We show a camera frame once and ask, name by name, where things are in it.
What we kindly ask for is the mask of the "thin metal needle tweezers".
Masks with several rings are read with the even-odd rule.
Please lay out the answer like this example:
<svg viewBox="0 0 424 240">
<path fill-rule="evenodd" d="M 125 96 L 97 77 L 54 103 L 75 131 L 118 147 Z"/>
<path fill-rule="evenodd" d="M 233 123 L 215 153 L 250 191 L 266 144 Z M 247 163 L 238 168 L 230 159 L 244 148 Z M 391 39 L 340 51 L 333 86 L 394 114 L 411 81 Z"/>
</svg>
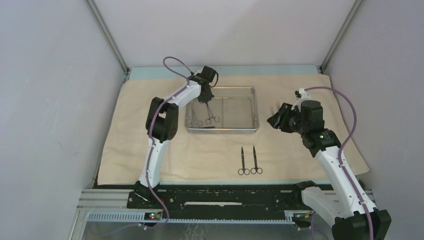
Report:
<svg viewBox="0 0 424 240">
<path fill-rule="evenodd" d="M 281 108 L 281 103 L 279 101 L 277 101 L 274 105 L 271 105 L 270 106 L 271 115 L 273 116 L 277 114 L 280 111 L 280 108 Z"/>
</svg>

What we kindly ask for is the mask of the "metal surgical instrument tray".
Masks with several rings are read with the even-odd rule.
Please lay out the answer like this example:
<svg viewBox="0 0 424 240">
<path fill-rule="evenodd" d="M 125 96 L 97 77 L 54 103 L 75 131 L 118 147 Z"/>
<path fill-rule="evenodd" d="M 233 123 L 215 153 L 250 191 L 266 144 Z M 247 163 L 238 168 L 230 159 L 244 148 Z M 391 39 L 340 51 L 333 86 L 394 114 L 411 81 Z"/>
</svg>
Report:
<svg viewBox="0 0 424 240">
<path fill-rule="evenodd" d="M 207 125 L 205 103 L 194 98 L 186 105 L 184 126 L 190 134 L 240 135 L 254 134 L 260 127 L 256 90 L 251 86 L 226 86 L 212 90 L 214 97 L 208 102 L 220 122 Z M 203 127 L 191 127 L 192 112 L 203 121 Z"/>
</svg>

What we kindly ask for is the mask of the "metal surgical scissors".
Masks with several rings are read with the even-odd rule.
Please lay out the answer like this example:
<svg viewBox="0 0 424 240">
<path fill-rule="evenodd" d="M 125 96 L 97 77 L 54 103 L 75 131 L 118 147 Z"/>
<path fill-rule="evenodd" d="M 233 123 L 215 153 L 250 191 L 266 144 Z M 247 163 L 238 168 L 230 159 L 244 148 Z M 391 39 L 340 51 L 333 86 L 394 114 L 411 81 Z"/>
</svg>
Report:
<svg viewBox="0 0 424 240">
<path fill-rule="evenodd" d="M 253 174 L 253 175 L 256 175 L 256 174 L 261 175 L 263 173 L 263 169 L 258 166 L 257 152 L 256 152 L 255 146 L 253 146 L 253 148 L 252 148 L 252 154 L 253 154 L 254 167 L 250 169 L 250 173 Z"/>
</svg>

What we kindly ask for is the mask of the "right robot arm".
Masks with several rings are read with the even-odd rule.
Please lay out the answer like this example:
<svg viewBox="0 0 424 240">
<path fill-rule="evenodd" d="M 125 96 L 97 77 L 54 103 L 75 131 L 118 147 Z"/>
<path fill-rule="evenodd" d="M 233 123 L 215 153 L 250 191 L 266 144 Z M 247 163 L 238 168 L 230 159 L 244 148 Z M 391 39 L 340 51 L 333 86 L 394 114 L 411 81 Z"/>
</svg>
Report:
<svg viewBox="0 0 424 240">
<path fill-rule="evenodd" d="M 361 187 L 344 155 L 346 142 L 325 128 L 321 103 L 304 88 L 295 91 L 295 96 L 294 104 L 283 103 L 267 122 L 284 133 L 300 135 L 304 147 L 324 170 L 338 202 L 326 197 L 313 181 L 304 181 L 291 194 L 291 204 L 297 209 L 308 206 L 320 215 L 335 240 L 383 240 L 392 222 L 390 214 L 379 210 Z"/>
</svg>

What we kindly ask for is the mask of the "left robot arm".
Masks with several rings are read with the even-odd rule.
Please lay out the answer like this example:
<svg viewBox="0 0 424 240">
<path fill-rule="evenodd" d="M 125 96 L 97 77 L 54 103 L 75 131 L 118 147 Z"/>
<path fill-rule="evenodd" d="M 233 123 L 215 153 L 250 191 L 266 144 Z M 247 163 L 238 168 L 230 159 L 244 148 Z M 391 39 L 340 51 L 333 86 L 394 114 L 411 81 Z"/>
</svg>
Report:
<svg viewBox="0 0 424 240">
<path fill-rule="evenodd" d="M 190 101 L 198 99 L 208 103 L 214 97 L 212 86 L 218 72 L 209 66 L 192 72 L 186 83 L 167 97 L 154 97 L 146 119 L 148 150 L 139 182 L 146 188 L 154 188 L 160 183 L 160 174 L 165 151 L 175 137 L 179 127 L 180 109 Z"/>
</svg>

